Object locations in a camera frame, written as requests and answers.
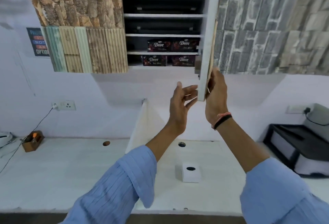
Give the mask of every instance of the switch plate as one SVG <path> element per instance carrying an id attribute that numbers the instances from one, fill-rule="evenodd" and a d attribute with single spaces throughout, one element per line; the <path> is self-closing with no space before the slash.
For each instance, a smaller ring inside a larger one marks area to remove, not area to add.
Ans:
<path id="1" fill-rule="evenodd" d="M 77 110 L 73 100 L 65 100 L 62 102 L 51 103 L 51 105 L 57 105 L 56 110 Z"/>
<path id="2" fill-rule="evenodd" d="M 310 108 L 310 111 L 313 110 L 313 105 L 290 105 L 286 110 L 286 114 L 303 114 L 307 107 Z"/>

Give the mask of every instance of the hand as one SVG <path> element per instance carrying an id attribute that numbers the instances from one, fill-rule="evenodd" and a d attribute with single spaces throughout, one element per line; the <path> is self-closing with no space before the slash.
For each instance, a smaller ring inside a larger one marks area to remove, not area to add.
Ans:
<path id="1" fill-rule="evenodd" d="M 214 125 L 218 119 L 218 114 L 228 112 L 227 101 L 227 85 L 224 75 L 213 68 L 208 83 L 209 93 L 206 95 L 206 119 L 211 125 Z"/>
<path id="2" fill-rule="evenodd" d="M 182 83 L 177 82 L 174 95 L 170 100 L 170 117 L 167 123 L 167 126 L 172 128 L 177 136 L 181 135 L 186 129 L 187 112 L 197 101 L 197 88 L 197 85 L 182 88 Z"/>

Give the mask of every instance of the person's left hand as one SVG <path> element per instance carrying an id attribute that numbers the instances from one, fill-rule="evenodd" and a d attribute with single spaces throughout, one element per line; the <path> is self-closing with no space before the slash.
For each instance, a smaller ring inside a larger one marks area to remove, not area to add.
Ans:
<path id="1" fill-rule="evenodd" d="M 197 85 L 182 88 L 182 83 L 177 82 L 174 95 L 170 100 L 170 117 L 167 123 L 175 131 L 177 136 L 181 135 L 186 129 L 187 112 L 198 100 L 196 98 L 198 96 L 197 88 Z"/>

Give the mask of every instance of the blue shirt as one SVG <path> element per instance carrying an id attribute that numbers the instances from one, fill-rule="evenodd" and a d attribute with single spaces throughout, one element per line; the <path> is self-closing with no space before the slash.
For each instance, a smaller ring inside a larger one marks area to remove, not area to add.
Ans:
<path id="1" fill-rule="evenodd" d="M 152 151 L 146 146 L 133 149 L 77 199 L 62 223 L 125 223 L 139 198 L 146 208 L 152 205 L 156 172 Z M 240 201 L 248 224 L 329 223 L 329 205 L 273 158 L 247 173 Z"/>

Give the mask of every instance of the poster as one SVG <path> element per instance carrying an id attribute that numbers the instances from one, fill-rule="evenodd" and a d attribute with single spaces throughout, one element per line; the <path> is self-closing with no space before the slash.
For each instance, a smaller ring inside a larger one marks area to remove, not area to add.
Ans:
<path id="1" fill-rule="evenodd" d="M 40 28 L 26 28 L 35 56 L 49 56 L 46 42 Z"/>

